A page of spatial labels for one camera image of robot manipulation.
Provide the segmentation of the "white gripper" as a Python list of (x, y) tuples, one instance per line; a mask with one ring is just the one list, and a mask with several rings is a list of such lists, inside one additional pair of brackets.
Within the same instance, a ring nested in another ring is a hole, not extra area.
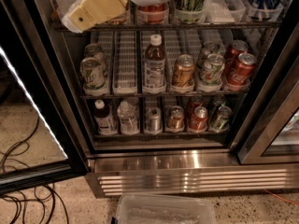
[[(164, 4), (170, 0), (131, 0), (138, 6)], [(128, 0), (77, 0), (62, 18), (73, 33), (83, 33), (97, 24), (110, 21), (127, 10)]]

